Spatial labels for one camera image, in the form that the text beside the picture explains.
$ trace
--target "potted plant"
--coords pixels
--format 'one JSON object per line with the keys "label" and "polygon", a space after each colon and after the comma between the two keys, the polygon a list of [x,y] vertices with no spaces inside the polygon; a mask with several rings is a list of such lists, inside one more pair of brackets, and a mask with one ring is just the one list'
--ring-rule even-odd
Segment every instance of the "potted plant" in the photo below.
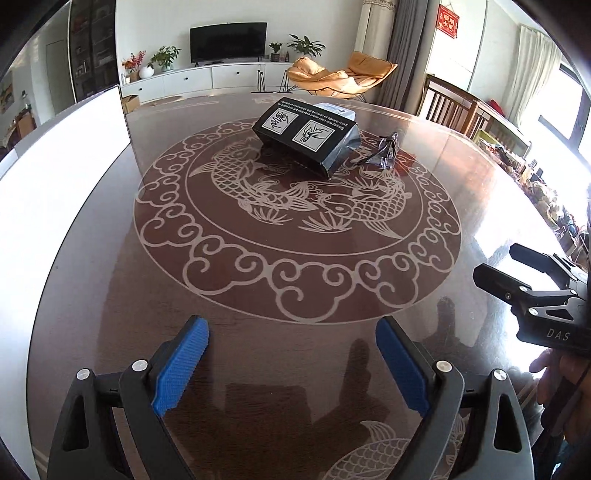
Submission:
{"label": "potted plant", "polygon": [[281,50],[283,43],[269,43],[269,46],[273,49],[271,61],[279,61],[279,51]]}
{"label": "potted plant", "polygon": [[326,45],[318,42],[318,41],[310,41],[310,39],[306,36],[304,38],[300,38],[297,35],[290,35],[293,38],[291,43],[288,43],[287,46],[294,48],[296,52],[301,53],[302,55],[313,55],[322,56],[322,50],[326,48]]}
{"label": "potted plant", "polygon": [[180,51],[181,49],[177,47],[160,47],[150,60],[150,63],[157,63],[163,72],[168,72],[173,69],[173,62],[178,58]]}
{"label": "potted plant", "polygon": [[125,68],[125,70],[127,70],[129,80],[131,82],[135,82],[136,80],[139,80],[138,70],[139,70],[139,66],[142,65],[142,62],[144,61],[145,55],[146,55],[145,50],[139,52],[137,55],[134,55],[132,53],[130,58],[121,62],[121,65]]}

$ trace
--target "white sheer curtain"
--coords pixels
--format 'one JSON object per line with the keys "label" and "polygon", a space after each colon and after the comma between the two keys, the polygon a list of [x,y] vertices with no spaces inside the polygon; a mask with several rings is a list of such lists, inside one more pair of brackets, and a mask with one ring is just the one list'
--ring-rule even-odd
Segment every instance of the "white sheer curtain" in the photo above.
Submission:
{"label": "white sheer curtain", "polygon": [[363,0],[355,50],[385,59],[388,55],[397,0]]}
{"label": "white sheer curtain", "polygon": [[558,68],[562,54],[545,34],[519,26],[519,49],[513,65],[513,79],[507,85],[502,107],[509,121],[519,127],[530,100]]}

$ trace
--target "plant pot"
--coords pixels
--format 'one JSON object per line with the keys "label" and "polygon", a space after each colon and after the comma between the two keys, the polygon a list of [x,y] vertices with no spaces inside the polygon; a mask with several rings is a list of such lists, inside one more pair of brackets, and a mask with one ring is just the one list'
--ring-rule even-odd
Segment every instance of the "plant pot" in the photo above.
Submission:
{"label": "plant pot", "polygon": [[141,79],[149,79],[154,74],[154,68],[150,65],[145,67],[141,67],[139,71],[139,78]]}

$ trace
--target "finger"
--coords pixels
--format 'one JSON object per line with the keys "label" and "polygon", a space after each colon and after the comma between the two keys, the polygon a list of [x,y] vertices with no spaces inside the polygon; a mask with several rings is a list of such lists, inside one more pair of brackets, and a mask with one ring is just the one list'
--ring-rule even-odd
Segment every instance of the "finger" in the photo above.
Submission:
{"label": "finger", "polygon": [[544,405],[550,401],[552,396],[551,394],[551,386],[552,386],[552,379],[550,375],[550,369],[546,369],[542,378],[540,378],[540,382],[538,383],[538,404]]}
{"label": "finger", "polygon": [[536,358],[530,365],[530,372],[536,374],[541,372],[550,364],[550,355],[552,350],[550,348],[544,350],[538,358]]}
{"label": "finger", "polygon": [[573,410],[570,418],[567,420],[566,425],[564,426],[564,438],[571,445],[576,445],[576,443],[579,441],[579,431],[577,428],[578,422],[579,406]]}
{"label": "finger", "polygon": [[583,438],[587,435],[591,427],[591,398],[582,397],[577,406],[579,409],[577,417],[577,434],[579,438]]}
{"label": "finger", "polygon": [[[560,373],[571,383],[577,384],[581,375],[587,369],[589,359],[565,353],[560,359]],[[591,374],[587,372],[579,390],[588,397],[591,397]]]}

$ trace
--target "window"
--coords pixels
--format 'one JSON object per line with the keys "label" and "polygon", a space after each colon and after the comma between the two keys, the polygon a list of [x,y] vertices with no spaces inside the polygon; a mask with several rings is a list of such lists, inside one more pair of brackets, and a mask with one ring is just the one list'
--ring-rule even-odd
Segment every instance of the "window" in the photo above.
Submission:
{"label": "window", "polygon": [[520,127],[532,142],[527,160],[537,160],[542,178],[558,193],[558,201],[586,223],[587,186],[591,183],[589,98],[565,65],[551,75],[530,102]]}
{"label": "window", "polygon": [[[552,132],[579,160],[591,161],[591,132],[584,135],[591,101],[574,72],[566,65],[552,74],[543,91],[538,121]],[[587,155],[583,155],[580,146]]]}

